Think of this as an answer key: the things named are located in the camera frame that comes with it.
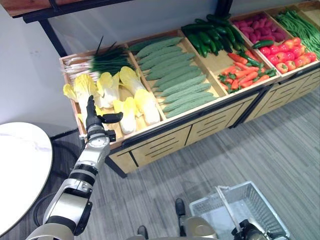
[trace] cucumber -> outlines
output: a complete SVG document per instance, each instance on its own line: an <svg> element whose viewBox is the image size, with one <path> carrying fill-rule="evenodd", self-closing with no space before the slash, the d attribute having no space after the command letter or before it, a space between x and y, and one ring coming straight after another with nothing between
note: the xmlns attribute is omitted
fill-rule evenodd
<svg viewBox="0 0 320 240"><path fill-rule="evenodd" d="M172 64L176 64L176 63L180 63L182 61L190 60L190 59L194 58L195 56L196 55L194 53L185 53L181 56L175 56L171 59L168 59L166 61L163 61L163 62L153 66L150 71L151 71L151 73L153 73L154 71L162 70Z"/></svg>
<svg viewBox="0 0 320 240"><path fill-rule="evenodd" d="M160 79L160 78L172 73L173 71L175 71L177 69L180 69L182 67L186 67L189 65L190 65L189 60L177 62L175 64L168 66L168 67L165 67L164 69L160 69L160 70L151 72L150 74L148 74L148 76L146 76L146 79L148 81Z"/></svg>
<svg viewBox="0 0 320 240"><path fill-rule="evenodd" d="M173 72L171 72L170 74L164 76L163 78L157 80L155 82L155 84L152 86L153 88L157 88L159 86L161 86L162 84L168 82L168 81L171 81L173 79L176 79L178 78L179 76L181 75L184 75L184 74L187 74L189 72L193 72L193 71L196 71L198 70L199 67L198 66L184 66L184 67L181 67Z"/></svg>
<svg viewBox="0 0 320 240"><path fill-rule="evenodd" d="M140 61L139 61L139 65L141 64L144 64L145 62L151 60L151 59L154 59L154 58L157 58L163 54L167 54L167 53L171 53L171 52L178 52L180 51L181 52L181 48L178 47L178 46L167 46L165 48L162 48L158 51L155 51L153 53L151 53L150 55L148 56L145 56L144 58L141 58Z"/></svg>
<svg viewBox="0 0 320 240"><path fill-rule="evenodd" d="M162 40L162 41L158 41L158 42L155 42L155 43L152 43L148 46L145 46L143 49L141 49L138 53L137 53L137 57L139 58L142 58L142 57L145 57L145 56L148 56L149 54L155 52L155 51L158 51L160 49L163 49L165 47L169 47L169 46L173 46L173 45L176 45L178 44L181 39L183 37L172 37L172 38L169 38L169 39L166 39L166 40Z"/></svg>
<svg viewBox="0 0 320 240"><path fill-rule="evenodd" d="M208 91L202 91L202 92L196 92L196 93L192 93L190 95L186 95L180 99L178 99L177 101L174 101L173 103L170 103L169 105L167 105L164 109L163 112L167 113L170 112L172 110L177 109L178 107L188 104L189 102L193 102L197 99L201 99L204 97L212 97L213 94L211 92Z"/></svg>
<svg viewBox="0 0 320 240"><path fill-rule="evenodd" d="M190 101L187 104L184 104L182 106L177 107L175 110L170 111L166 117L172 118L176 115L182 114L188 110L194 109L196 107L199 107L203 104L209 103L211 101L214 101L216 98L214 96L204 96L202 98L196 99L194 101Z"/></svg>
<svg viewBox="0 0 320 240"><path fill-rule="evenodd" d="M209 45L210 42L211 42L210 37L209 37L205 32L203 32L203 31L200 31L200 32L198 33L198 37L199 37L200 40L201 40L204 44L206 44L206 45Z"/></svg>
<svg viewBox="0 0 320 240"><path fill-rule="evenodd" d="M209 22L212 22L214 24L220 25L220 26L229 26L230 23L227 20L224 20L220 17L214 16L212 14L208 14L206 16L206 19L208 19Z"/></svg>

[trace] orange carrot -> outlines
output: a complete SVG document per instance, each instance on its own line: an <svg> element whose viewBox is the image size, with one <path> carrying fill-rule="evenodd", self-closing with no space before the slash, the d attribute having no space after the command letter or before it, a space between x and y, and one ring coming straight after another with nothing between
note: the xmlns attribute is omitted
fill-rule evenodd
<svg viewBox="0 0 320 240"><path fill-rule="evenodd" d="M255 84L263 82L264 80L269 79L269 75L263 75L262 77L260 77L256 82L254 82Z"/></svg>
<svg viewBox="0 0 320 240"><path fill-rule="evenodd" d="M255 55L252 54L251 51L247 50L247 51L245 51L244 53L245 53L245 55L247 55L248 57L256 60L257 62L259 62L259 60L255 57Z"/></svg>
<svg viewBox="0 0 320 240"><path fill-rule="evenodd" d="M253 83L254 82L252 80L246 81L246 82L242 82L242 83L240 83L240 87L244 89L244 88L247 88L247 87L251 86Z"/></svg>
<svg viewBox="0 0 320 240"><path fill-rule="evenodd" d="M241 79L241 81L239 82L239 84L243 84L245 82L251 81L253 79L255 79L256 77L258 77L258 73L256 71L252 71L251 73L249 73L246 77L244 77L243 79Z"/></svg>
<svg viewBox="0 0 320 240"><path fill-rule="evenodd" d="M237 62L237 61L235 61L233 64L236 65L237 67L239 67L241 70L248 70L250 68L249 66L246 66L246 65L242 64L241 62Z"/></svg>
<svg viewBox="0 0 320 240"><path fill-rule="evenodd" d="M223 84L222 82L220 82L220 84L222 85L222 87L226 90L226 91L228 91L228 86L227 85L225 85L225 84Z"/></svg>
<svg viewBox="0 0 320 240"><path fill-rule="evenodd" d="M229 52L228 56L235 62L239 62L239 63L242 63L242 64L246 64L248 62L247 59L245 59L242 56L239 56L239 55L237 55L235 53L232 53L232 52Z"/></svg>
<svg viewBox="0 0 320 240"><path fill-rule="evenodd" d="M236 89L238 89L238 88L239 88L239 83L238 83L238 80L235 79L235 80L233 80L233 83L232 83L232 85L231 85L231 89L232 89L232 90L236 90Z"/></svg>
<svg viewBox="0 0 320 240"><path fill-rule="evenodd" d="M248 75L248 74L250 74L250 73L252 73L254 71L255 71L254 69L249 68L248 70L238 71L238 72L236 72L234 74L235 74L237 79L240 79L243 76Z"/></svg>
<svg viewBox="0 0 320 240"><path fill-rule="evenodd" d="M234 70L236 68L236 66L230 66L227 69L225 69L222 74L223 75L228 75L228 73L230 73L232 70Z"/></svg>

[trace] red tomato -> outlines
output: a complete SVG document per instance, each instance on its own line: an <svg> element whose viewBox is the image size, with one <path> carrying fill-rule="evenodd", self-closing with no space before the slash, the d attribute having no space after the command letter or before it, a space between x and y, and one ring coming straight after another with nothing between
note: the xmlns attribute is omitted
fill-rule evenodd
<svg viewBox="0 0 320 240"><path fill-rule="evenodd" d="M296 65L294 61L286 61L285 65L287 65L289 72L296 69Z"/></svg>
<svg viewBox="0 0 320 240"><path fill-rule="evenodd" d="M291 51L287 51L285 53L285 57L287 60L293 61L295 60L295 55Z"/></svg>
<svg viewBox="0 0 320 240"><path fill-rule="evenodd" d="M284 41L283 44L287 45L289 50L292 49L294 47L294 45L295 45L295 43L294 43L294 41L292 39Z"/></svg>
<svg viewBox="0 0 320 240"><path fill-rule="evenodd" d="M284 63L287 61L287 55L285 52L278 52L275 56L278 58L279 63Z"/></svg>
<svg viewBox="0 0 320 240"><path fill-rule="evenodd" d="M314 52L308 52L308 53L305 53L304 55L310 58L311 63L317 59L317 55Z"/></svg>
<svg viewBox="0 0 320 240"><path fill-rule="evenodd" d="M276 69L279 70L280 73L285 74L288 72L288 66L285 65L283 62L278 63L276 66Z"/></svg>
<svg viewBox="0 0 320 240"><path fill-rule="evenodd" d="M288 51L289 51L288 45L285 45L285 44L279 45L279 52L284 52L284 53L286 53L286 52L288 52Z"/></svg>
<svg viewBox="0 0 320 240"><path fill-rule="evenodd" d="M292 38L292 41L293 41L293 44L295 45L295 46L299 46L300 44L301 44L301 40L300 40L300 38L299 37L294 37L294 38Z"/></svg>
<svg viewBox="0 0 320 240"><path fill-rule="evenodd" d="M301 49L298 46L294 46L290 51L294 54L295 58L302 55Z"/></svg>
<svg viewBox="0 0 320 240"><path fill-rule="evenodd" d="M301 58L297 58L294 60L295 68L300 68L303 64L304 61Z"/></svg>
<svg viewBox="0 0 320 240"><path fill-rule="evenodd" d="M269 55L267 58L274 66L279 63L279 59L276 55Z"/></svg>
<svg viewBox="0 0 320 240"><path fill-rule="evenodd" d="M271 45L271 46L269 47L269 49L270 49L270 54L271 54L271 55L274 55L274 54L276 54L276 53L279 52L279 47L276 46L276 45Z"/></svg>
<svg viewBox="0 0 320 240"><path fill-rule="evenodd" d="M259 50L266 57L268 57L271 54L270 49L268 47L266 47L266 46L260 48Z"/></svg>

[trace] table top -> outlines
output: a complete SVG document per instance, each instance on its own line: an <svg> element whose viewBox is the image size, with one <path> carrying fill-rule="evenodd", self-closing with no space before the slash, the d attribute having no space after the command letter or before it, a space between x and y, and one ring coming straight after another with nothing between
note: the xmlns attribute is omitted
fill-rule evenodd
<svg viewBox="0 0 320 240"><path fill-rule="evenodd" d="M46 184L52 166L47 134L25 122L0 125L0 236L33 205Z"/></svg>

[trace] wooden crate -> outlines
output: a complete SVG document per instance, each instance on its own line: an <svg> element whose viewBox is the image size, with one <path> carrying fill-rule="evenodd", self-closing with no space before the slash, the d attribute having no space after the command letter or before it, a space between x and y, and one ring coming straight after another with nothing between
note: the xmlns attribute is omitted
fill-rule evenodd
<svg viewBox="0 0 320 240"><path fill-rule="evenodd" d="M320 85L319 69L308 72L286 83L276 83L261 99L245 122L258 118L275 110L303 95L311 92Z"/></svg>
<svg viewBox="0 0 320 240"><path fill-rule="evenodd" d="M266 9L266 10L260 10L260 11L255 11L255 12L251 12L251 13L248 13L248 14L242 14L242 15L239 15L239 16L235 16L235 17L232 17L230 20L231 21L234 21L234 20L243 20L243 19L246 19L246 18L250 18L252 16L255 16L255 15L258 15L258 14L264 14L267 19L271 20L275 25L277 25L279 28L281 28L283 30L283 32L285 33L285 40L289 40L289 39L292 39L294 36L291 35L290 32L288 32L281 24L279 24L272 16L275 16L277 15L279 12L282 12L284 11L286 8L294 8L294 9L297 9L297 7L295 5L289 5L289 6L283 6L283 7L276 7L276 8L270 8L270 9ZM249 46L252 46L253 43L236 27L234 26L238 32L242 35L242 37L244 38L244 40L248 43ZM280 45L282 44L284 41L282 42L275 42L274 44L275 45ZM269 67L269 68L273 68L275 67L268 59L267 57L265 57L258 49L255 49L253 50L257 55L260 56L260 58L263 60L263 62ZM289 72L286 72L286 73L281 73L279 72L278 70L277 73L280 75L280 78L277 79L277 81L283 81L283 80L286 80L286 79L289 79L291 78L293 75L299 73L300 71L305 71L307 69L311 69L312 67L318 65L320 62L319 60L316 60L314 62L311 62L305 66L301 66L301 67L298 67L292 71L289 71Z"/></svg>

